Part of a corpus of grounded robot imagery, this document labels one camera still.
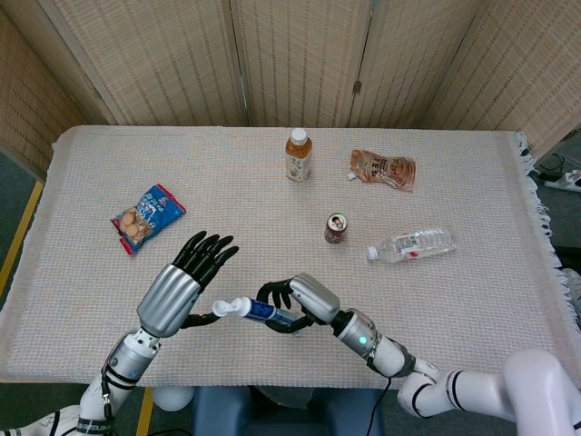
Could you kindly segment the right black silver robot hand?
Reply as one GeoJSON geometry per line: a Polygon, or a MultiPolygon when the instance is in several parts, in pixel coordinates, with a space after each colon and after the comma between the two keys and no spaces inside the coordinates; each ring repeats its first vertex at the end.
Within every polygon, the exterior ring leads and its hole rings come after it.
{"type": "Polygon", "coordinates": [[[331,325],[340,311],[339,297],[305,272],[290,279],[263,284],[257,292],[256,299],[265,303],[272,299],[277,309],[282,305],[289,309],[291,299],[300,305],[303,316],[290,325],[283,325],[277,321],[266,322],[271,330],[282,334],[298,332],[313,323],[331,325]]]}

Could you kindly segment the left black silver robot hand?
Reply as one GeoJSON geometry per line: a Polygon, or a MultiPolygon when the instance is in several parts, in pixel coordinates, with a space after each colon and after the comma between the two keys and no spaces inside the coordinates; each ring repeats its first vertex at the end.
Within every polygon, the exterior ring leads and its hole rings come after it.
{"type": "Polygon", "coordinates": [[[222,266],[239,251],[231,235],[201,231],[192,236],[171,263],[165,265],[137,307],[141,328],[156,338],[169,338],[180,329],[213,322],[192,315],[199,296],[222,266]]]}

